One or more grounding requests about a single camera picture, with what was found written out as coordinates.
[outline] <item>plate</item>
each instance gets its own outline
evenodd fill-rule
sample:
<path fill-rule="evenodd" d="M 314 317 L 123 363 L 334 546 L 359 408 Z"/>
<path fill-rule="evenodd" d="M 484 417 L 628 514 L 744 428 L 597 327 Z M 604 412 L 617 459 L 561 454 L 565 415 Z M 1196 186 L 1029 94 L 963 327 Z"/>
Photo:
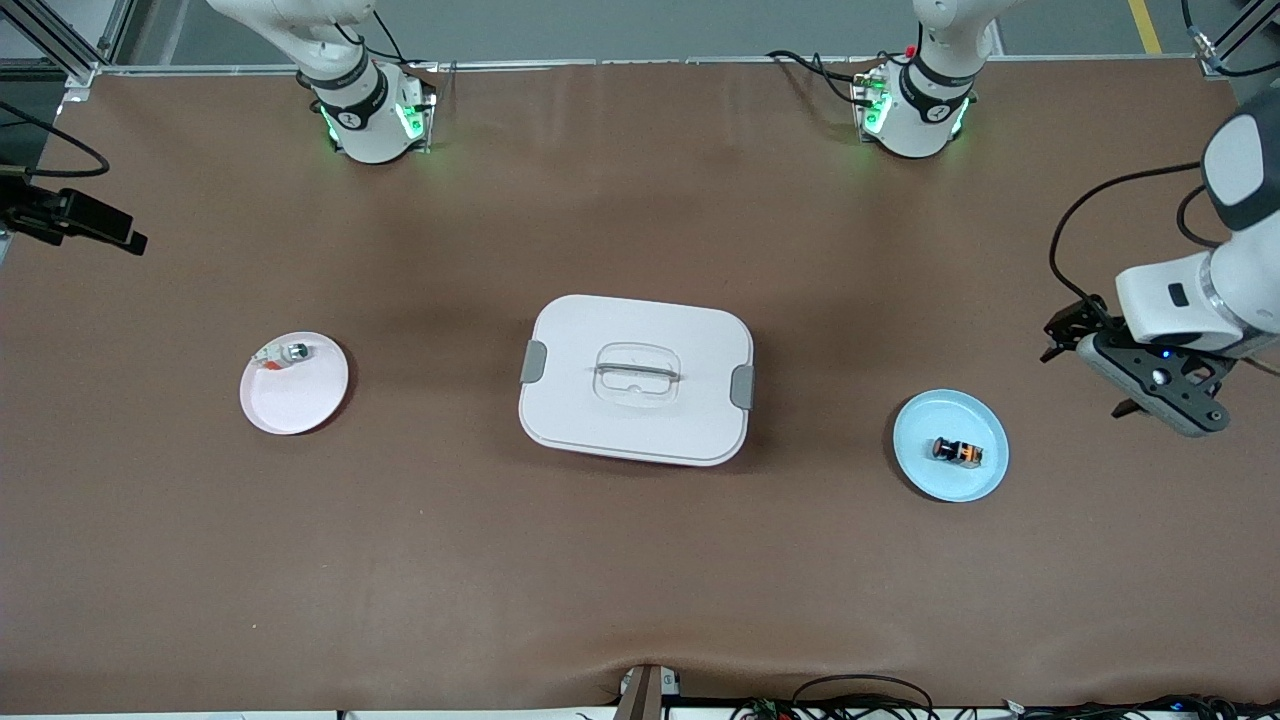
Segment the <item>plate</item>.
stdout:
<path fill-rule="evenodd" d="M 283 370 L 268 370 L 250 361 L 241 375 L 244 416 L 257 429 L 276 436 L 316 428 L 347 395 L 347 355 L 342 347 L 320 333 L 307 332 L 282 334 L 266 345 L 294 342 L 311 348 L 310 360 Z"/>
<path fill-rule="evenodd" d="M 961 468 L 934 460 L 938 437 L 982 448 L 982 465 Z M 1009 437 L 1000 419 L 978 398 L 956 389 L 931 389 L 916 395 L 893 423 L 893 454 L 913 483 L 947 502 L 972 502 L 996 489 L 1009 469 Z"/>

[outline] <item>gray clip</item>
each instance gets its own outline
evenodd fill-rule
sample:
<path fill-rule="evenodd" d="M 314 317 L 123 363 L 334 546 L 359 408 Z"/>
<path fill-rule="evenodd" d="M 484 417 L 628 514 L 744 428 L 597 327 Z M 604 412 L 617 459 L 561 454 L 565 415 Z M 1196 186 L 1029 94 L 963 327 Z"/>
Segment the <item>gray clip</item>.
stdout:
<path fill-rule="evenodd" d="M 547 369 L 547 346 L 536 340 L 525 346 L 525 366 L 520 369 L 521 384 L 536 383 L 543 379 Z"/>
<path fill-rule="evenodd" d="M 739 365 L 728 379 L 728 401 L 736 407 L 750 410 L 755 400 L 755 366 Z"/>

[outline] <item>light blue plate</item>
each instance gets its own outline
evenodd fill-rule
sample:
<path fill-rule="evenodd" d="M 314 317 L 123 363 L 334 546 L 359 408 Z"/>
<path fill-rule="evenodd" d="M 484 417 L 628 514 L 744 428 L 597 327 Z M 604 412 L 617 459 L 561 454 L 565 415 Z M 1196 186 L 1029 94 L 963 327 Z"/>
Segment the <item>light blue plate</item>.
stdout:
<path fill-rule="evenodd" d="M 982 465 L 961 468 L 934 460 L 933 441 L 959 439 L 982 448 Z M 1009 469 L 1009 437 L 1000 419 L 978 398 L 955 389 L 913 397 L 893 423 L 893 454 L 922 491 L 948 502 L 970 502 L 996 489 Z"/>

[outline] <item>small bottle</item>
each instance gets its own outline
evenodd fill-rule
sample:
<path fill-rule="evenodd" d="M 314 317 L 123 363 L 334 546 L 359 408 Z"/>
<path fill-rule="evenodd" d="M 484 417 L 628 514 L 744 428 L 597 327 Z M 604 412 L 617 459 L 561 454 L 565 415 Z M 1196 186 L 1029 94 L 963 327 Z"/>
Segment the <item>small bottle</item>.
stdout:
<path fill-rule="evenodd" d="M 268 370 L 283 370 L 311 357 L 311 348 L 301 342 L 273 343 L 253 355 L 253 363 Z"/>
<path fill-rule="evenodd" d="M 933 441 L 933 457 L 946 462 L 955 462 L 961 468 L 977 468 L 982 465 L 982 448 L 968 442 L 940 437 Z"/>

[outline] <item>orange and black object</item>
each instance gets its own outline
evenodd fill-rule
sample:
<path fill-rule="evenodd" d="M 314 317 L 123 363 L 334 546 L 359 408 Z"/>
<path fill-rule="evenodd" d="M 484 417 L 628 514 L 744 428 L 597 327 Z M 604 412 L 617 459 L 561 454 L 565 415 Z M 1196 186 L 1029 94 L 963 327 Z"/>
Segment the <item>orange and black object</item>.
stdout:
<path fill-rule="evenodd" d="M 982 448 L 957 439 L 938 438 L 933 441 L 933 457 L 955 462 L 961 468 L 982 465 Z"/>

